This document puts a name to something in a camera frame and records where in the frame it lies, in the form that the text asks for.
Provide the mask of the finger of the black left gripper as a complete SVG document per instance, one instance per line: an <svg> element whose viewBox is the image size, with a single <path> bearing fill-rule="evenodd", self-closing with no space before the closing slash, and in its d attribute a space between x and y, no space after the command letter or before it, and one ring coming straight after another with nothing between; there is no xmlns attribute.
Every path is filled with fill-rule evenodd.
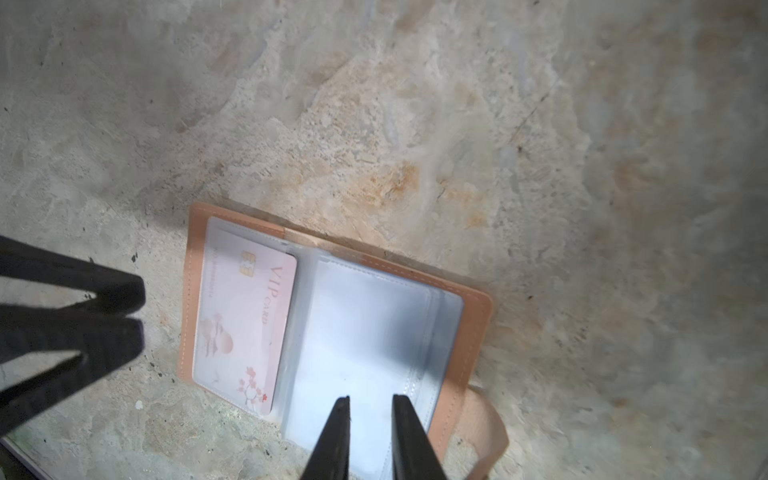
<svg viewBox="0 0 768 480"><path fill-rule="evenodd" d="M1 307L1 365L51 356L55 363L1 381L1 433L107 377L140 356L143 323L84 310Z"/></svg>
<svg viewBox="0 0 768 480"><path fill-rule="evenodd" d="M93 294L71 308L128 315L146 302L143 279L134 274L1 237L1 276Z"/></svg>

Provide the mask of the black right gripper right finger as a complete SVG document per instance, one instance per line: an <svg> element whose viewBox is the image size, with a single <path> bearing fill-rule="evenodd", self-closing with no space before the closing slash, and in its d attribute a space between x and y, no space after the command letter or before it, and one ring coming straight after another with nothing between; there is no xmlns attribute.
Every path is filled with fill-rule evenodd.
<svg viewBox="0 0 768 480"><path fill-rule="evenodd" d="M396 480L446 480L417 413L405 395L392 399L392 462Z"/></svg>

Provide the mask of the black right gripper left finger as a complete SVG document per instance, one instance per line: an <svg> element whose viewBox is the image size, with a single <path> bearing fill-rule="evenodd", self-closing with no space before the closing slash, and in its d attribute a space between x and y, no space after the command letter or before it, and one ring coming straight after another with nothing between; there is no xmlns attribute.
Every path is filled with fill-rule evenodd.
<svg viewBox="0 0 768 480"><path fill-rule="evenodd" d="M334 403L301 480L348 480L351 437L350 397Z"/></svg>

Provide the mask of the pink VIP card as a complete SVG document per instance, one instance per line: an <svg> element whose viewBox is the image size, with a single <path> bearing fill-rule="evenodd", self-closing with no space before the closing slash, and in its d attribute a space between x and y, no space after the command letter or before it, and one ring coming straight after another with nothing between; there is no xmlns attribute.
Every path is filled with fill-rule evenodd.
<svg viewBox="0 0 768 480"><path fill-rule="evenodd" d="M258 416L270 414L298 262L266 235L209 220L192 380Z"/></svg>

